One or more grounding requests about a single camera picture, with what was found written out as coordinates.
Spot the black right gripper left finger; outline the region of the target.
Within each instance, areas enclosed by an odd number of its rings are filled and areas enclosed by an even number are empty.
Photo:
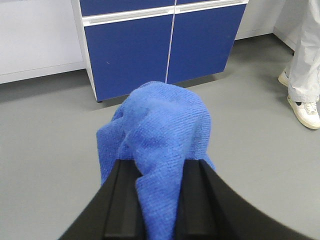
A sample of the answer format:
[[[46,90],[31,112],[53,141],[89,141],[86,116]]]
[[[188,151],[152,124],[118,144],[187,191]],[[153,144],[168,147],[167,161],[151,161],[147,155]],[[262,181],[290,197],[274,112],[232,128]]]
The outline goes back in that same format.
[[[117,160],[107,180],[60,237],[62,240],[144,240],[136,191],[141,173],[133,160]]]

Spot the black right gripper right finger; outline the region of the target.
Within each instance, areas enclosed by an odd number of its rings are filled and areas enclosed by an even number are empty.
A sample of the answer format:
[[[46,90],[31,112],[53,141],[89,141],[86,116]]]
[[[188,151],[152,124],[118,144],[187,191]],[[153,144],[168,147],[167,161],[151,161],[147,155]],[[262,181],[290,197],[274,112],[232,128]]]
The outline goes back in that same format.
[[[204,160],[186,160],[175,223],[177,240],[302,240],[233,191]]]

